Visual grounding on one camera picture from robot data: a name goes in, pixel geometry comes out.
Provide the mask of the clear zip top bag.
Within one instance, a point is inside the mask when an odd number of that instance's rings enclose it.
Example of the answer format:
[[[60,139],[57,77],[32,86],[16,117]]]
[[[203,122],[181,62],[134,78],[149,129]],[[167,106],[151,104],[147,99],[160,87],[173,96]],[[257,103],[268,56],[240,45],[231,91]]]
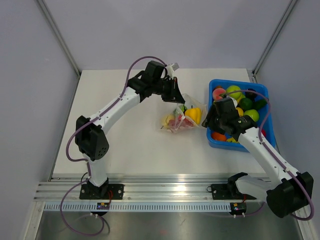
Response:
[[[190,127],[190,128],[185,128],[185,127],[180,127],[179,130],[177,132],[171,132],[169,129],[165,129],[165,128],[162,128],[162,117],[160,122],[159,122],[159,129],[161,131],[166,131],[166,132],[170,132],[172,134],[177,134],[181,131],[186,131],[186,130],[192,130],[192,129],[199,129],[202,127],[202,122],[205,118],[205,115],[207,114],[207,105],[206,104],[203,104],[201,102],[199,102],[198,100],[196,100],[195,98],[193,98],[192,96],[186,94],[186,93],[183,93],[182,94],[184,100],[185,100],[185,103],[184,104],[181,104],[181,103],[177,103],[175,105],[175,108],[168,114],[165,114],[164,116],[166,115],[169,115],[169,114],[173,114],[175,116],[175,120],[176,121],[180,121],[181,119],[189,119],[190,121],[193,122],[194,124],[194,127]],[[191,108],[200,108],[201,109],[201,112],[202,112],[202,115],[201,115],[201,121],[200,121],[200,124],[196,124],[190,117],[188,116],[185,116],[185,114],[179,109],[179,106],[180,105],[185,105],[187,107],[187,109],[191,109]]]

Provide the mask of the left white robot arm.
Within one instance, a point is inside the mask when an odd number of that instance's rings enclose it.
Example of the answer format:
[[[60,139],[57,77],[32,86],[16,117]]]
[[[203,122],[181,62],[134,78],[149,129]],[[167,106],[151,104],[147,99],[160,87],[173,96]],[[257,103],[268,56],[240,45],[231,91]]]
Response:
[[[76,120],[75,144],[87,162],[88,180],[82,186],[81,199],[104,199],[111,196],[109,178],[102,158],[109,150],[106,134],[130,109],[151,95],[159,95],[164,102],[185,103],[174,72],[177,63],[164,65],[151,60],[145,70],[126,80],[122,93],[91,117]]]

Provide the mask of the yellow bell pepper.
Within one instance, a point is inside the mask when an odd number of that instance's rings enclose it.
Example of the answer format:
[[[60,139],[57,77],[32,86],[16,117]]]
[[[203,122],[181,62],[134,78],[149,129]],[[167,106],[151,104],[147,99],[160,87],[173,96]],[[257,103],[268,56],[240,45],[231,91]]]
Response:
[[[185,111],[184,115],[191,118],[197,125],[199,125],[202,118],[202,111],[198,107],[190,108]]]

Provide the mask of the red apple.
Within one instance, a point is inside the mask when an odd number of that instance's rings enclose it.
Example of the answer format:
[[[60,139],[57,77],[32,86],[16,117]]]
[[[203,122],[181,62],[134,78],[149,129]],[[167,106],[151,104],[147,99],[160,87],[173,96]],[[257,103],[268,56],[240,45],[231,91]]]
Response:
[[[180,119],[180,128],[193,128],[194,123],[187,118]]]

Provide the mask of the pale yellow pear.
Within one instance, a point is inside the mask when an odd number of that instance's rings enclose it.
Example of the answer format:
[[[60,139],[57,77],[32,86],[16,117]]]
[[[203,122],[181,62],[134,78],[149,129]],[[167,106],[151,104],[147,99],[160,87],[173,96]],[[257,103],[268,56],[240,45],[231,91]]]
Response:
[[[170,128],[170,124],[175,124],[175,119],[173,114],[165,115],[161,120],[161,127],[164,129]]]

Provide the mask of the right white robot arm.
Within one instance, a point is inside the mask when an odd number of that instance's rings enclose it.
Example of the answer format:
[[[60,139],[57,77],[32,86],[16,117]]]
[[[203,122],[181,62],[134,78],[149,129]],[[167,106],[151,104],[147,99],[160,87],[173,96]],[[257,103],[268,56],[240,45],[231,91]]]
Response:
[[[202,125],[214,132],[232,136],[248,150],[269,177],[269,182],[253,178],[245,172],[229,177],[226,190],[230,197],[252,196],[267,203],[279,218],[293,216],[296,211],[309,206],[309,216],[297,216],[296,219],[309,221],[314,217],[313,177],[308,172],[300,173],[290,165],[262,135],[261,127],[250,116],[239,116],[231,98],[213,102]]]

